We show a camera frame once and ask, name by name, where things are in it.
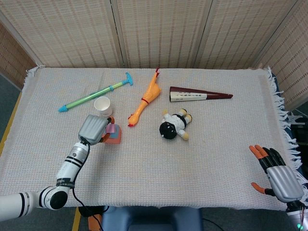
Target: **yellow tape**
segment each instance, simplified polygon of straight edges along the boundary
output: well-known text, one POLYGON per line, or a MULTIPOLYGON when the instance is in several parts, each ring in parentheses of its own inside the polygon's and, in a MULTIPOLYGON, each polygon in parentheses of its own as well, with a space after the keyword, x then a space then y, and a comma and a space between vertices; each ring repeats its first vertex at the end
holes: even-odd
POLYGON ((80 223, 80 217, 81 217, 81 214, 79 213, 78 207, 76 207, 72 231, 78 231, 79 223, 80 223))
POLYGON ((19 101, 20 101, 20 97, 21 97, 21 93, 19 93, 19 96, 18 96, 18 99, 17 99, 17 102, 15 104, 15 107, 13 109, 13 112, 11 114, 11 117, 10 117, 10 120, 8 122, 8 125, 6 126, 6 129, 4 131, 4 134, 3 134, 3 137, 1 139, 1 143, 0 143, 0 156, 2 154, 2 151, 3 151, 3 148, 4 148, 4 142, 6 141, 6 139, 8 138, 8 134, 10 132, 10 129, 11 129, 11 126, 12 126, 12 123, 13 123, 13 120, 14 120, 14 117, 15 117, 15 113, 17 111, 17 108, 18 108, 18 104, 19 104, 19 101))

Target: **green tube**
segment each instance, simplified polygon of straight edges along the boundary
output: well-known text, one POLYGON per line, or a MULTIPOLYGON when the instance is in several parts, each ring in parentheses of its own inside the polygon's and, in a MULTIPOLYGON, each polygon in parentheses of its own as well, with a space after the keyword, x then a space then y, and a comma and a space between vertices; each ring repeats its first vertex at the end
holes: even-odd
POLYGON ((127 75, 127 79, 126 80, 124 80, 122 82, 119 82, 119 83, 116 83, 116 84, 114 84, 112 86, 109 86, 109 87, 107 87, 107 88, 105 88, 103 90, 99 90, 97 92, 93 92, 90 95, 87 95, 87 96, 85 96, 85 97, 83 97, 83 98, 81 98, 79 100, 74 101, 74 102, 68 103, 68 104, 64 105, 63 107, 61 107, 58 111, 59 112, 67 112, 68 109, 70 109, 72 107, 75 107, 75 106, 77 106, 77 105, 79 105, 81 103, 84 103, 86 101, 92 100, 92 99, 97 98, 97 97, 99 97, 101 95, 104 95, 104 94, 106 94, 109 91, 113 91, 114 89, 116 89, 118 87, 121 87, 122 85, 124 85, 126 83, 129 83, 130 85, 133 85, 133 81, 131 79, 130 74, 128 72, 126 72, 126 75, 127 75))

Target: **stuffed toy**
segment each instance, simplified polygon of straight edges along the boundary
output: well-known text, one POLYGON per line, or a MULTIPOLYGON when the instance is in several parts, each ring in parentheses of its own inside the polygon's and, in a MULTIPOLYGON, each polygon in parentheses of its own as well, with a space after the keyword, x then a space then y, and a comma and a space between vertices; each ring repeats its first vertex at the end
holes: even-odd
POLYGON ((179 134, 184 140, 188 140, 188 133, 184 131, 186 125, 192 121, 192 116, 181 109, 177 114, 169 115, 167 109, 163 111, 163 122, 159 132, 165 139, 171 140, 179 134))

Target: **fringe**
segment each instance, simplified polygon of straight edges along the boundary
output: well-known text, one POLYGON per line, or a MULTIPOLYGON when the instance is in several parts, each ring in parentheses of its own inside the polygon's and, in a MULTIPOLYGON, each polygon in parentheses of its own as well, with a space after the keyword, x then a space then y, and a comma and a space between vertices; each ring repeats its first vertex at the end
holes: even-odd
POLYGON ((277 85, 275 83, 275 77, 272 76, 271 69, 268 67, 269 72, 269 83, 270 88, 272 90, 272 94, 274 97, 274 104, 277 107, 277 112, 279 115, 279 123, 281 125, 281 128, 283 129, 283 136, 287 142, 287 149, 288 152, 286 153, 289 160, 292 161, 292 165, 290 168, 293 170, 296 179, 298 180, 299 184, 302 186, 302 189, 304 191, 304 196, 302 198, 302 202, 308 206, 308 202, 306 202, 306 199, 308 198, 308 189, 305 186, 306 183, 308 183, 308 180, 300 174, 297 169, 302 165, 301 157, 299 156, 300 152, 297 150, 294 150, 294 148, 297 148, 298 145, 296 143, 296 139, 291 139, 289 134, 285 131, 285 129, 291 130, 291 125, 285 121, 285 119, 288 117, 288 111, 284 110, 284 98, 280 97, 278 94, 283 93, 283 91, 277 91, 277 85))
POLYGON ((26 73, 27 73, 27 77, 25 78, 25 82, 24 82, 24 87, 22 89, 22 91, 24 91, 27 87, 28 87, 28 82, 29 82, 29 79, 33 78, 34 77, 34 74, 35 72, 39 69, 39 68, 44 68, 45 66, 44 65, 38 65, 36 64, 37 66, 36 67, 33 67, 32 69, 30 70, 26 70, 26 73))

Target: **orange rubber chicken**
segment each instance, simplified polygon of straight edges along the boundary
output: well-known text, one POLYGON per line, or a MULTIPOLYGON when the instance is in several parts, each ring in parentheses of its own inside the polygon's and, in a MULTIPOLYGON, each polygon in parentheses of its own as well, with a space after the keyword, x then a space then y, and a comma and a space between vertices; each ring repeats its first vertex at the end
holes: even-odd
POLYGON ((146 90, 145 94, 141 98, 141 103, 139 104, 139 107, 137 108, 137 110, 133 114, 131 114, 130 117, 128 117, 128 126, 129 127, 133 127, 138 123, 141 112, 145 109, 145 107, 150 102, 152 102, 154 99, 156 99, 157 96, 159 95, 161 89, 159 88, 158 84, 156 83, 156 79, 159 75, 158 69, 156 69, 155 74, 153 75, 152 80, 150 82, 150 85, 148 86, 148 89, 146 90))

